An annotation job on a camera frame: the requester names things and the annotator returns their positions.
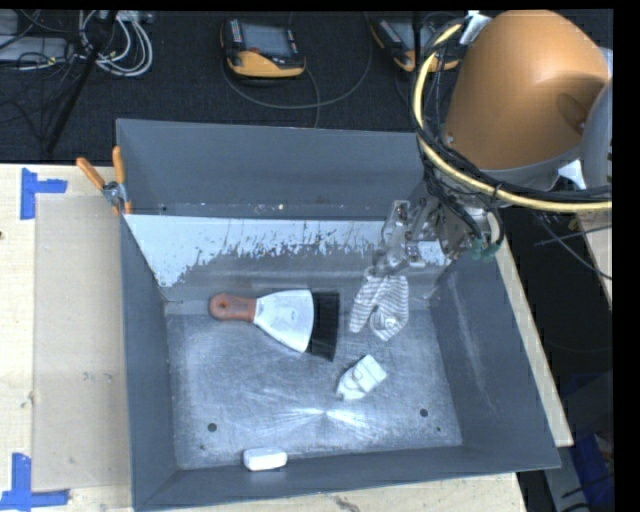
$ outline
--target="yellow device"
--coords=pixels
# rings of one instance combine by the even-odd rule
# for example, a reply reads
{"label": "yellow device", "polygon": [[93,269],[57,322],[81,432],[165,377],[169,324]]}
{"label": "yellow device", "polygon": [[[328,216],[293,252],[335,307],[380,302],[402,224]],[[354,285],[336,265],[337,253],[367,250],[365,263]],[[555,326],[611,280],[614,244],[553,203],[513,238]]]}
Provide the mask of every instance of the yellow device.
{"label": "yellow device", "polygon": [[288,27],[230,18],[222,24],[220,43],[237,78],[273,83],[304,72],[305,59]]}

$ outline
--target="paint scraper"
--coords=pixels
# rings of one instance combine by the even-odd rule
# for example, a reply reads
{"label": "paint scraper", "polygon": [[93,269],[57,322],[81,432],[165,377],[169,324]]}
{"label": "paint scraper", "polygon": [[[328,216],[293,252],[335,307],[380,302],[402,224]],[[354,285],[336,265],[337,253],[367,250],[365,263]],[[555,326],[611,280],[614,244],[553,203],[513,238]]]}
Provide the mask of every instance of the paint scraper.
{"label": "paint scraper", "polygon": [[209,301],[218,320],[242,320],[297,351],[333,361],[338,341],[340,295],[285,290],[257,299],[221,293]]}

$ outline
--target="black brush bristles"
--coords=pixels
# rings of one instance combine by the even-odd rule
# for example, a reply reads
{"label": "black brush bristles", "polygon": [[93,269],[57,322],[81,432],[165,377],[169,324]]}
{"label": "black brush bristles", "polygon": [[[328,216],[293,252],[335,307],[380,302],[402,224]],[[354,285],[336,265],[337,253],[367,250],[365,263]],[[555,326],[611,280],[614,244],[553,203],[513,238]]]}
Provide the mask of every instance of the black brush bristles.
{"label": "black brush bristles", "polygon": [[337,292],[313,293],[313,331],[307,352],[333,361],[338,344],[340,320],[340,294]]}

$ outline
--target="device screen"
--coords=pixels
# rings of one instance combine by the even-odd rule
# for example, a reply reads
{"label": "device screen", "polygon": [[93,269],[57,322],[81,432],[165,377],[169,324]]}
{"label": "device screen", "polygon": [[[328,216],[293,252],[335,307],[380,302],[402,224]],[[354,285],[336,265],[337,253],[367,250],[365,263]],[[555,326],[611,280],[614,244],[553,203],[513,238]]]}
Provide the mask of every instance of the device screen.
{"label": "device screen", "polygon": [[247,48],[257,48],[260,53],[274,57],[293,56],[287,34],[281,27],[268,27],[243,22],[242,32]]}

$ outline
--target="bin floor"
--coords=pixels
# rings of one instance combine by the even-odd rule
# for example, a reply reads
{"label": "bin floor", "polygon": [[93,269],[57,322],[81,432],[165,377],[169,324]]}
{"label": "bin floor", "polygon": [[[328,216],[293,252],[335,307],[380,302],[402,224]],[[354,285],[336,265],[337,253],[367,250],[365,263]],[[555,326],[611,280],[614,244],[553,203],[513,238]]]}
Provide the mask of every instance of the bin floor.
{"label": "bin floor", "polygon": [[[238,464],[248,448],[290,458],[461,444],[431,314],[422,305],[388,342],[340,331],[332,363],[297,354],[254,325],[199,307],[167,310],[176,460],[182,469]],[[371,354],[388,374],[361,400],[340,400],[344,371]]]}

